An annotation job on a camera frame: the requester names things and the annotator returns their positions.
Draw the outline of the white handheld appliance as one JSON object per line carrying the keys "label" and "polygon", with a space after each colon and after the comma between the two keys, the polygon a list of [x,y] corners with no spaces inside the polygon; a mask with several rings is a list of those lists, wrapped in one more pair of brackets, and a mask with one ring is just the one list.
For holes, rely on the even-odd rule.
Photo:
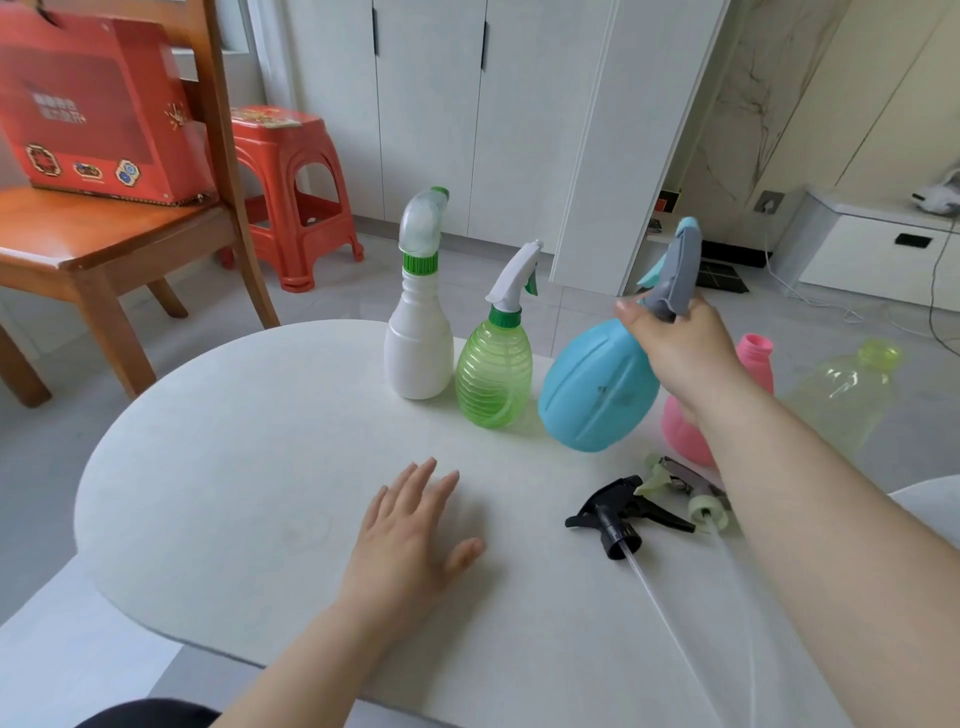
{"label": "white handheld appliance", "polygon": [[913,192],[910,200],[923,213],[948,218],[960,216],[960,166],[950,169],[939,182]]}

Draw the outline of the person's dark clothing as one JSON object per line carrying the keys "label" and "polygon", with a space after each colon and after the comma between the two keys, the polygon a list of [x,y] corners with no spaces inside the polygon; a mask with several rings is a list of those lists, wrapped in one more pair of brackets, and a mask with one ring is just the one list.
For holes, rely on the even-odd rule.
{"label": "person's dark clothing", "polygon": [[74,728],[210,728],[221,715],[199,703],[147,697],[100,710]]}

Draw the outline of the brown wooden chair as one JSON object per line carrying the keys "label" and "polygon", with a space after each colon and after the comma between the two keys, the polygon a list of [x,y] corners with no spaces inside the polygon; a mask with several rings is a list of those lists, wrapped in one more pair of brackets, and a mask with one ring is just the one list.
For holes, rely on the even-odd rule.
{"label": "brown wooden chair", "polygon": [[5,1],[159,23],[204,141],[215,194],[168,207],[29,183],[2,189],[0,287],[73,305],[131,400],[158,379],[121,301],[140,287],[171,318],[185,319],[188,311],[166,276],[230,248],[263,328],[278,327],[246,213],[216,0]]}

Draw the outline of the red gift box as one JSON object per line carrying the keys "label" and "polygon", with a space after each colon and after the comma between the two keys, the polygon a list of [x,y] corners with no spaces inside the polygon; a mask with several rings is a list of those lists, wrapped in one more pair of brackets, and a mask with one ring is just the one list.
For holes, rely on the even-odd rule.
{"label": "red gift box", "polygon": [[33,188],[168,208],[215,194],[157,22],[0,3],[0,132]]}

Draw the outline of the pale green spray trigger head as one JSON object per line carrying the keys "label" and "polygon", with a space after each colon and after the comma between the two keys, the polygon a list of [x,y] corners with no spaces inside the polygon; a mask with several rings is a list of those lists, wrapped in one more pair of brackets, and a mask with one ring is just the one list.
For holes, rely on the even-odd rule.
{"label": "pale green spray trigger head", "polygon": [[740,617],[743,622],[744,641],[747,647],[750,690],[749,690],[749,728],[759,728],[759,681],[758,681],[758,639],[752,625],[749,596],[745,580],[722,532],[728,527],[730,503],[719,488],[701,473],[690,469],[680,462],[666,456],[651,454],[646,458],[651,470],[644,484],[636,487],[635,494],[647,495],[665,488],[688,496],[688,520],[698,531],[711,536],[714,546],[723,556],[729,581],[737,589],[740,602]]}

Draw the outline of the pink plastic bottle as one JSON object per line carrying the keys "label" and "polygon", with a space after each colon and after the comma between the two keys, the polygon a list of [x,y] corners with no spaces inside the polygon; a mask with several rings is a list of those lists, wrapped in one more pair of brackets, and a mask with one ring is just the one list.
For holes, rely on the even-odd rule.
{"label": "pink plastic bottle", "polygon": [[[736,354],[751,379],[770,394],[775,394],[771,356],[774,343],[761,334],[745,334],[736,345]],[[678,399],[668,396],[660,420],[666,443],[682,458],[702,467],[716,467],[714,455],[703,434],[684,415]]]}

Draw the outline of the black spray trigger head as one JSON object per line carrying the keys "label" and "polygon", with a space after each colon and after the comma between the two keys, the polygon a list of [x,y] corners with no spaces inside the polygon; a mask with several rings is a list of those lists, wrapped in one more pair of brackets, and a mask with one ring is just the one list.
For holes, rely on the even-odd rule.
{"label": "black spray trigger head", "polygon": [[716,704],[713,692],[701,667],[691,656],[688,645],[682,639],[674,619],[666,612],[662,601],[656,596],[647,575],[636,558],[636,553],[643,545],[643,539],[637,529],[633,527],[631,520],[646,519],[664,528],[682,533],[694,533],[695,525],[655,504],[647,497],[636,494],[637,489],[642,484],[642,478],[638,475],[618,478],[618,480],[594,491],[579,511],[565,520],[564,526],[566,528],[589,528],[597,531],[600,534],[601,545],[606,558],[611,561],[626,560],[629,563],[651,601],[655,613],[678,650],[682,661],[700,689],[716,728],[727,728],[725,719]]}

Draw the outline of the white wardrobe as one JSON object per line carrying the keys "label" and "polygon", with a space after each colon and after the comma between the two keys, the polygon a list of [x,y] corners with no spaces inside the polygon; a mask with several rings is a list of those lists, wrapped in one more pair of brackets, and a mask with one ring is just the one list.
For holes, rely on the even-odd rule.
{"label": "white wardrobe", "polygon": [[626,283],[731,0],[273,0],[298,101],[327,124],[355,215],[539,239],[553,281]]}

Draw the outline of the person's right hand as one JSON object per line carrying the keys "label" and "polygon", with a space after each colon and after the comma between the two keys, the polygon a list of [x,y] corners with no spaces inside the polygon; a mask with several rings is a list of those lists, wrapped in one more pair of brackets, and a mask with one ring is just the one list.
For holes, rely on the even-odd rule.
{"label": "person's right hand", "polygon": [[690,422],[717,419],[722,407],[755,387],[719,312],[701,295],[690,300],[686,316],[662,322],[658,341],[636,342]]}

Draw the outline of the person's left hand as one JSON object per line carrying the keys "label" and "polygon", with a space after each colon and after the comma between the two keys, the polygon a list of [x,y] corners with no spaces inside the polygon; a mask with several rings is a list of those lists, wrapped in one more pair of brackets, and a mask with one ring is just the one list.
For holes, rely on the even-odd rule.
{"label": "person's left hand", "polygon": [[437,517],[403,516],[403,484],[414,464],[419,465],[409,464],[388,486],[390,492],[381,503],[377,523],[363,535],[359,530],[336,601],[424,601],[429,606],[425,617],[448,590],[439,584],[439,566],[459,542],[449,552],[439,553],[435,537],[460,473],[453,470],[438,481],[432,476],[429,489],[436,499]]}

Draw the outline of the red plastic stool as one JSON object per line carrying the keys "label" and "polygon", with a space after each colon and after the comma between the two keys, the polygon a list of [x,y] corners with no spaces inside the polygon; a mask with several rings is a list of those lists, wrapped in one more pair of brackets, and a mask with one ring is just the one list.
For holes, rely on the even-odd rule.
{"label": "red plastic stool", "polygon": [[[312,290],[316,261],[345,246],[354,261],[364,261],[342,165],[323,118],[242,105],[231,110],[231,122],[238,163],[262,190],[246,198],[254,251],[277,274],[282,289],[294,294]],[[330,174],[335,200],[299,187],[298,174],[314,164]]]}

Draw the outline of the white spray bottle green collar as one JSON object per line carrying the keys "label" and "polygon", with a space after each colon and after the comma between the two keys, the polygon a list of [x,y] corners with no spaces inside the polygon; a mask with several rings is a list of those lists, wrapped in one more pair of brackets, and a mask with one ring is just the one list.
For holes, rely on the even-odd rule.
{"label": "white spray bottle green collar", "polygon": [[454,370],[450,321],[439,300],[439,248],[447,188],[432,186],[406,205],[399,226],[402,293],[388,321],[384,373],[392,390],[429,400],[449,386]]}

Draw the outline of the blue spray bottle grey head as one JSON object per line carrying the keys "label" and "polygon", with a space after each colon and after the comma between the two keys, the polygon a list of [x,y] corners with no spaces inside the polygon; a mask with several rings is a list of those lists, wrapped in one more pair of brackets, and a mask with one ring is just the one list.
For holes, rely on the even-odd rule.
{"label": "blue spray bottle grey head", "polygon": [[[698,221],[678,223],[666,253],[640,280],[637,302],[667,324],[690,314],[702,255]],[[593,454],[618,443],[645,418],[661,390],[646,351],[618,319],[585,331],[547,371],[538,416],[549,435],[571,450]]]}

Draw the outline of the pale green transparent bottle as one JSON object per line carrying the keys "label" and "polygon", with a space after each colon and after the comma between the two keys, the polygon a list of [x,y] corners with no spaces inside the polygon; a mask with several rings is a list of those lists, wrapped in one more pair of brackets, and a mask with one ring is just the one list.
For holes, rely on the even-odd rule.
{"label": "pale green transparent bottle", "polygon": [[900,347],[868,339],[855,353],[822,362],[780,400],[854,461],[896,399],[894,373],[903,359]]}

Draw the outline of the white low cabinet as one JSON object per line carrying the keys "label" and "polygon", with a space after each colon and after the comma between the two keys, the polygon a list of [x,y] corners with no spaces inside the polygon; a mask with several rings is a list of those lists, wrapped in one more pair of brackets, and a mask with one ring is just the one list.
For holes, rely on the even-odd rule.
{"label": "white low cabinet", "polygon": [[924,213],[907,200],[808,187],[775,240],[770,265],[791,288],[960,313],[960,217]]}

